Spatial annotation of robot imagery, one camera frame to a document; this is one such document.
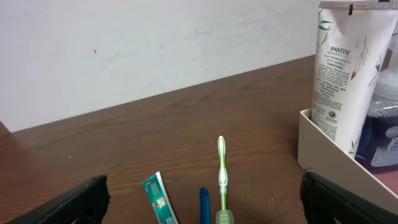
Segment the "white conditioner tube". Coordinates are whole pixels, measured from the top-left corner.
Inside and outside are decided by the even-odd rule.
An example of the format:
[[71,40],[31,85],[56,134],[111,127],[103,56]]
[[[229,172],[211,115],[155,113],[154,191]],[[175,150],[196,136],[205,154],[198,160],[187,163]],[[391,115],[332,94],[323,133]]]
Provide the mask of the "white conditioner tube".
[[351,157],[396,22],[395,0],[319,4],[311,119]]

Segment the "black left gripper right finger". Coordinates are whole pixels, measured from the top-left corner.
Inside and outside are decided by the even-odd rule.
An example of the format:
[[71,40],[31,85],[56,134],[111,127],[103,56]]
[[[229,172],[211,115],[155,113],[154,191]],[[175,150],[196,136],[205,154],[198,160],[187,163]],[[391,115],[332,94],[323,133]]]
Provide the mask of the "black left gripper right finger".
[[305,172],[300,199],[308,224],[397,224],[397,215],[314,172]]

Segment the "green toothpaste tube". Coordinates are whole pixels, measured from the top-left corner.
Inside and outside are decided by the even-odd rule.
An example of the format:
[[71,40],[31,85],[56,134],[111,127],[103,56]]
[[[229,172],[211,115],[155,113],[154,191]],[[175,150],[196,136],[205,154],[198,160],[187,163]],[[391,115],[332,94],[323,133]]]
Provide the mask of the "green toothpaste tube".
[[141,182],[159,224],[178,224],[160,171]]

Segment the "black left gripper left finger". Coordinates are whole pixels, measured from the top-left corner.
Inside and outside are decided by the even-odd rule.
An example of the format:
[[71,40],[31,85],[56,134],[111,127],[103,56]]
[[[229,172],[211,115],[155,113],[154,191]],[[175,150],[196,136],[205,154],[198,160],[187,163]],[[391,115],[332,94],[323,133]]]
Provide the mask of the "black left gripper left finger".
[[106,175],[96,175],[8,224],[101,224],[110,194]]

